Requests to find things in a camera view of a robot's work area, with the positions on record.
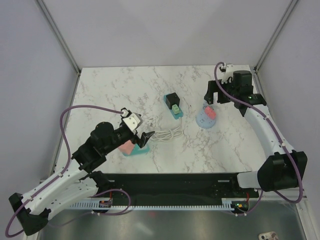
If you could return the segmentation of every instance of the marble tabletop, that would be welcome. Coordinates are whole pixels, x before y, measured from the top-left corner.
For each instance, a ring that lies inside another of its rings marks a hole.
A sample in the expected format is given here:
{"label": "marble tabletop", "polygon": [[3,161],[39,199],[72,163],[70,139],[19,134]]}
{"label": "marble tabletop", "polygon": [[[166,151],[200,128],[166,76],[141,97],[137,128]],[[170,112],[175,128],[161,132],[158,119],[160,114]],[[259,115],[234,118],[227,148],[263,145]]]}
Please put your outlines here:
{"label": "marble tabletop", "polygon": [[[250,70],[248,65],[237,65]],[[171,142],[152,142],[145,154],[126,157],[118,149],[107,155],[97,170],[105,173],[224,173],[258,170],[266,160],[260,142],[233,103],[214,104],[216,124],[200,128],[200,111],[214,66],[145,66],[83,68],[73,105],[127,108],[142,115],[139,132],[173,128],[179,124],[163,97],[176,92],[180,98],[183,135]],[[66,136],[71,153],[90,136],[100,122],[118,128],[118,114],[97,109],[73,109]],[[63,144],[56,168],[67,161]]]}

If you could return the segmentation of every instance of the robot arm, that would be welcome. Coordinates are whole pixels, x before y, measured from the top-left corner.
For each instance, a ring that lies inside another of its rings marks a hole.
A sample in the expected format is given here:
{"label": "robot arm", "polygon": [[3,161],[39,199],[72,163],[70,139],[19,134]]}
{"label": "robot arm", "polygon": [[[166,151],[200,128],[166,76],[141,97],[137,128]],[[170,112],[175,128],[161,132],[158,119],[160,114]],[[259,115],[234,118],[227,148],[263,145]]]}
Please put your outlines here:
{"label": "robot arm", "polygon": [[[61,168],[31,191],[10,196],[9,201],[14,211],[29,200],[17,214],[27,236],[41,230],[50,219],[73,203],[109,189],[109,181],[103,173],[94,171],[106,161],[107,154],[127,141],[140,148],[146,145],[154,131],[143,132],[139,138],[137,128],[143,123],[141,116],[125,108],[121,111],[119,128],[114,129],[109,122],[99,123],[87,141],[73,153],[73,160],[64,173]],[[31,197],[55,178],[57,180],[50,186]]]}
{"label": "robot arm", "polygon": [[[258,171],[241,172],[237,175],[238,184],[241,188],[258,188],[265,192],[295,188],[298,186],[298,178],[289,157],[284,151],[286,147],[289,154],[297,165],[301,178],[304,175],[307,165],[307,156],[295,149],[285,140],[284,136],[273,121],[265,99],[261,94],[254,93],[252,85],[252,74],[247,70],[235,70],[233,65],[225,65],[220,68],[224,73],[222,79],[218,80],[221,87],[233,98],[241,100],[261,111],[263,117],[256,110],[247,107],[239,102],[234,102],[234,106],[240,111],[241,115],[248,121],[257,135],[264,154],[265,163]],[[213,104],[214,93],[217,93],[217,102],[220,104],[232,101],[222,92],[215,80],[208,82],[208,90],[204,100],[208,104]]]}

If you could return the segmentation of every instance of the purple cable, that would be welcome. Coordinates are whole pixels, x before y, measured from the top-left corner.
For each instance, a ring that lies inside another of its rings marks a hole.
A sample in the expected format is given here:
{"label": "purple cable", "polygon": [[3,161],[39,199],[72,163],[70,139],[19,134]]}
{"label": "purple cable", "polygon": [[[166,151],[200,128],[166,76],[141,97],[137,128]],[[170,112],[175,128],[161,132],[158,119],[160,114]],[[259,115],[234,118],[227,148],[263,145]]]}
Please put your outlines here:
{"label": "purple cable", "polygon": [[[98,193],[98,194],[96,194],[96,195],[91,196],[91,198],[98,197],[98,196],[100,196],[100,195],[103,195],[103,194],[106,194],[106,193],[109,193],[109,192],[121,192],[121,193],[125,194],[125,195],[127,196],[127,198],[128,198],[129,203],[128,203],[128,205],[126,206],[126,208],[125,208],[124,210],[122,210],[122,211],[115,212],[115,213],[102,213],[102,212],[101,212],[99,215],[104,215],[104,216],[116,216],[116,215],[124,214],[124,213],[129,209],[129,207],[131,206],[131,198],[130,198],[129,194],[128,194],[126,191],[122,190],[122,189],[110,189],[110,190],[107,190],[107,191],[103,191],[103,192],[101,192],[101,193]],[[75,221],[75,220],[77,220],[77,219],[79,219],[79,218],[82,218],[83,216],[89,215],[89,214],[96,214],[96,215],[98,215],[97,212],[88,211],[88,212],[85,212],[85,213],[83,213],[83,214],[81,214],[81,215],[79,215],[79,216],[77,216],[77,217],[75,217],[75,218],[73,218],[73,219],[71,219],[71,220],[63,223],[63,224],[54,225],[54,224],[51,224],[50,222],[48,222],[48,225],[49,225],[50,227],[52,227],[52,228],[61,228],[61,227],[64,227],[65,225],[68,225],[69,223],[71,223],[71,222],[73,222],[73,221]]]}
{"label": "purple cable", "polygon": [[[241,101],[233,96],[231,96],[230,94],[228,94],[224,89],[223,87],[221,86],[219,80],[218,80],[218,77],[217,77],[217,69],[218,69],[218,66],[219,65],[224,65],[225,63],[224,62],[218,62],[217,65],[215,65],[214,67],[214,79],[215,79],[215,82],[216,84],[218,85],[219,89],[231,100],[233,100],[233,102],[238,102],[240,104],[243,104],[245,106],[247,106],[248,108],[251,108],[253,110],[255,110],[256,112],[258,112],[261,116],[263,116],[263,118],[268,122],[268,124],[270,125],[270,127],[272,128],[276,138],[278,139],[279,143],[282,145],[284,142],[282,140],[282,138],[280,137],[280,134],[278,133],[276,127],[274,126],[274,124],[272,123],[272,121],[267,117],[267,115],[265,115],[260,109],[250,105],[249,103],[247,102],[244,102],[244,101]],[[303,186],[302,186],[302,179],[301,179],[301,175],[300,175],[300,172],[299,172],[299,169],[295,163],[295,160],[292,158],[292,156],[290,155],[288,149],[286,146],[282,146],[285,154],[288,156],[290,162],[292,163],[292,166],[294,168],[294,171],[295,171],[295,174],[296,174],[296,178],[298,180],[298,186],[299,186],[299,196],[297,198],[297,200],[290,200],[288,199],[287,197],[283,196],[280,192],[278,191],[274,191],[276,194],[278,194],[281,198],[283,198],[284,200],[288,201],[289,203],[292,203],[292,204],[297,204],[299,203],[302,198],[303,198],[303,194],[304,194],[304,190],[303,190]]]}
{"label": "purple cable", "polygon": [[[259,197],[258,201],[256,201],[256,204],[255,204],[251,209],[249,209],[247,212],[237,213],[237,216],[245,216],[245,215],[251,213],[254,209],[256,209],[256,207],[258,206],[258,204],[261,202],[261,199],[262,199],[262,195],[263,195],[263,194],[264,194],[264,191],[261,190],[260,197]],[[231,214],[231,215],[235,215],[235,213],[233,213],[233,212],[228,212],[228,211],[225,211],[224,213],[226,213],[226,214]]]}
{"label": "purple cable", "polygon": [[[122,114],[122,111],[116,111],[116,110],[112,110],[109,108],[105,108],[105,107],[101,107],[101,106],[94,106],[94,105],[75,105],[75,106],[71,106],[68,107],[67,109],[65,109],[60,116],[60,130],[62,133],[62,138],[65,142],[65,146],[66,146],[66,150],[68,153],[68,159],[66,161],[65,167],[63,168],[63,170],[61,171],[61,174],[63,174],[65,171],[67,171],[70,162],[71,162],[71,152],[70,152],[70,146],[67,140],[67,136],[65,134],[65,130],[64,130],[64,125],[63,125],[63,118],[64,115],[72,110],[72,109],[79,109],[79,108],[91,108],[91,109],[99,109],[99,110],[104,110],[107,112],[111,112],[111,113],[115,113],[115,114]],[[37,196],[39,193],[41,193],[45,188],[47,188],[49,185],[51,185],[54,181],[56,181],[59,178],[59,176],[54,177],[51,181],[49,181],[47,184],[45,184],[44,186],[42,186],[38,191],[36,191],[33,195],[31,195],[31,198],[34,198],[35,196]],[[5,228],[5,236],[7,238],[14,238],[15,236],[18,236],[19,234],[23,233],[24,230],[20,230],[19,232],[15,233],[15,234],[9,234],[9,229],[11,227],[12,222],[14,221],[15,217],[18,215],[18,213],[21,211],[22,208],[25,207],[25,205],[27,205],[30,202],[29,199],[27,199],[12,215],[12,217],[10,218],[6,228]]]}

